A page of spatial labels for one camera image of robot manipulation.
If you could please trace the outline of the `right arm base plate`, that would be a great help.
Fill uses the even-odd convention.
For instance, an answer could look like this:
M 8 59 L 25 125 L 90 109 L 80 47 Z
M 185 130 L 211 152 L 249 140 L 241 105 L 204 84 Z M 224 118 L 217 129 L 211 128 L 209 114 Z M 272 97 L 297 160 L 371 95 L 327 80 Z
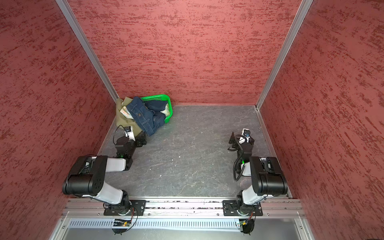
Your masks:
M 259 217 L 263 215 L 261 204 L 245 205 L 239 201 L 225 200 L 222 202 L 224 216 Z

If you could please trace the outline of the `blue denim skirt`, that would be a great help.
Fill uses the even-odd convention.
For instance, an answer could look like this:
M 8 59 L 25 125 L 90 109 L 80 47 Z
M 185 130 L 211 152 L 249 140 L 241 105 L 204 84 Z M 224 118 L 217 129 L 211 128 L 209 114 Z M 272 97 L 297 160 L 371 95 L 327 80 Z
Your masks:
M 126 107 L 142 131 L 150 137 L 165 124 L 166 115 L 163 110 L 166 104 L 162 101 L 144 102 L 141 98 L 134 97 Z

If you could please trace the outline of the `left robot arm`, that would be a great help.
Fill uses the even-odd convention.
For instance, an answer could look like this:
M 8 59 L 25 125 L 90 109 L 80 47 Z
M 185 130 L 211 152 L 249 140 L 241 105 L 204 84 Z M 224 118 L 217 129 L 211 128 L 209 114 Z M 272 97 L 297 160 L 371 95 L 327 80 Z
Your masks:
M 114 143 L 116 157 L 101 155 L 78 157 L 63 183 L 63 194 L 102 202 L 105 216 L 142 216 L 147 201 L 130 200 L 127 191 L 106 183 L 105 176 L 106 173 L 129 171 L 136 148 L 146 144 L 146 134 L 140 132 L 133 138 L 125 135 L 117 139 Z

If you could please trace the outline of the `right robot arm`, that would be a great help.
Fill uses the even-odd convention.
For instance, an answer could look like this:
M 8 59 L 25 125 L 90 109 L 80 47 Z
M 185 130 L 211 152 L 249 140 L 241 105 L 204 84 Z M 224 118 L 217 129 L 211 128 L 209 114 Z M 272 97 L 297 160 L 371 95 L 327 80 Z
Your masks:
M 236 152 L 233 164 L 233 179 L 250 177 L 251 186 L 238 193 L 235 201 L 223 201 L 225 216 L 262 216 L 261 202 L 288 193 L 288 184 L 281 166 L 275 157 L 253 156 L 255 140 L 248 129 L 240 135 L 232 133 L 228 148 Z

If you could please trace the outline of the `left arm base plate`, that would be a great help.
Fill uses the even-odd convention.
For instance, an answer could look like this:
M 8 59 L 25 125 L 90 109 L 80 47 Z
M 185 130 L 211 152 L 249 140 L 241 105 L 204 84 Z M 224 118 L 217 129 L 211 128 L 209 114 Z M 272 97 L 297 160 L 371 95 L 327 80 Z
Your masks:
M 104 206 L 104 216 L 133 216 L 138 215 L 142 216 L 144 214 L 144 210 L 146 208 L 146 200 L 129 200 L 128 206 L 118 204 L 118 205 L 110 205 L 105 204 Z

